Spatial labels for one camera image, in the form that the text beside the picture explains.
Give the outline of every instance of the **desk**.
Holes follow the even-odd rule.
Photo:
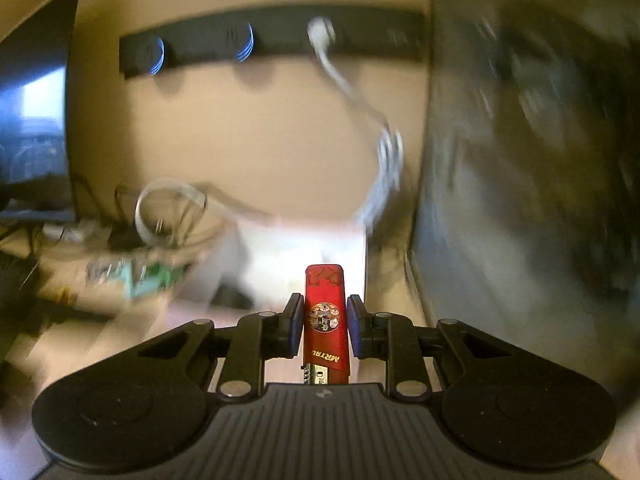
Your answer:
[[[314,262],[331,260],[341,263],[348,276],[347,294],[363,295],[364,238],[357,238],[352,243],[351,256],[360,259],[360,263],[350,264],[340,256],[349,236],[340,239],[337,232],[329,230],[323,235],[316,232],[309,237],[305,234],[306,230],[297,226],[292,232],[290,227],[280,226],[275,230],[245,228],[242,232],[244,241],[250,247],[245,262],[249,274],[244,277],[244,286],[258,296],[254,311],[281,310],[290,293],[304,292],[304,269],[311,263],[310,258]],[[18,235],[2,248],[17,254],[27,252],[26,240]],[[9,398],[0,412],[1,480],[26,480],[46,465],[30,426],[30,406],[48,384],[191,319],[209,317],[216,326],[229,326],[248,313],[222,308],[211,310],[205,303],[193,301],[189,294],[178,293],[174,297],[170,292],[149,296],[135,303],[127,302],[117,285],[85,286],[85,269],[87,262],[92,259],[91,255],[77,260],[59,260],[51,258],[50,254],[47,256],[45,251],[41,257],[41,269],[45,275],[42,293],[50,294],[59,286],[69,286],[78,294],[79,308],[110,313],[114,319],[106,325],[70,320],[53,325],[37,339],[25,335],[18,337],[8,355],[10,366],[4,378]],[[387,290],[384,298],[372,302],[375,310],[408,315],[415,324],[424,324],[422,309],[412,301],[404,286],[402,262],[387,264],[387,281],[389,265],[396,266],[393,273],[395,280],[385,285]],[[279,279],[270,277],[273,269],[279,269],[276,271]],[[376,274],[371,269],[369,278],[376,281]],[[377,287],[374,285],[372,289],[378,291]],[[210,389],[216,386],[222,364],[218,365]],[[301,364],[302,353],[293,360],[270,360],[265,366],[265,380],[301,382]],[[352,380],[383,382],[383,363],[376,360],[354,361]]]

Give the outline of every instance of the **black cable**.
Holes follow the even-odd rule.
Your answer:
[[[117,220],[114,219],[113,216],[111,216],[111,214],[108,213],[107,209],[102,206],[97,196],[95,195],[94,190],[91,187],[91,184],[89,184],[89,181],[84,175],[80,175],[80,174],[71,175],[71,183],[81,186],[86,191],[87,195],[94,203],[94,206],[98,211],[98,214],[100,215],[100,220],[107,221],[110,223],[117,222]]]
[[[184,207],[184,211],[182,212],[182,216],[180,217],[180,221],[178,222],[178,225],[176,226],[176,231],[178,231],[180,229],[180,227],[182,226],[182,224],[184,223],[184,221],[187,218],[188,212],[191,209],[193,209],[193,207],[194,207],[193,203],[188,203]],[[185,245],[186,241],[191,237],[191,234],[193,233],[193,230],[197,227],[197,225],[200,223],[200,221],[204,218],[204,215],[205,215],[205,213],[207,211],[207,207],[208,207],[208,201],[205,198],[204,207],[203,208],[199,208],[198,209],[198,215],[194,216],[191,219],[191,222],[190,222],[189,226],[184,230],[184,234],[182,235],[182,241],[180,243],[178,243],[178,247],[183,247]]]
[[[175,249],[179,251],[182,249],[193,249],[193,248],[201,247],[207,242],[215,240],[216,238],[220,238],[224,230],[225,230],[225,226],[224,224],[221,224],[217,227],[213,227],[201,233],[195,233],[193,237],[194,238],[197,237],[197,240],[191,240],[189,243],[186,243],[187,240],[185,240],[184,243],[182,243],[179,247]]]
[[[42,232],[42,225],[25,224],[24,229],[27,231],[27,240],[29,241],[29,256],[39,257],[36,248],[36,238],[38,237],[38,233]]]
[[[116,211],[118,213],[118,216],[120,217],[120,220],[126,224],[130,223],[129,218],[127,217],[126,213],[124,212],[124,208],[122,207],[122,202],[120,200],[120,193],[124,193],[124,190],[131,190],[130,187],[125,186],[124,184],[118,184],[114,189],[113,189],[113,203],[116,207]]]
[[[7,229],[4,233],[0,235],[0,242],[5,240],[9,236],[15,235],[22,228],[22,224],[12,224],[7,226]]]

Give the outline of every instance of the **monitor screen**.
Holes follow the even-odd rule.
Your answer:
[[[65,89],[78,0],[51,0],[0,42],[0,221],[73,222]]]

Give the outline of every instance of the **red lighter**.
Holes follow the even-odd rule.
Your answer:
[[[344,273],[336,264],[306,268],[305,384],[349,382]]]

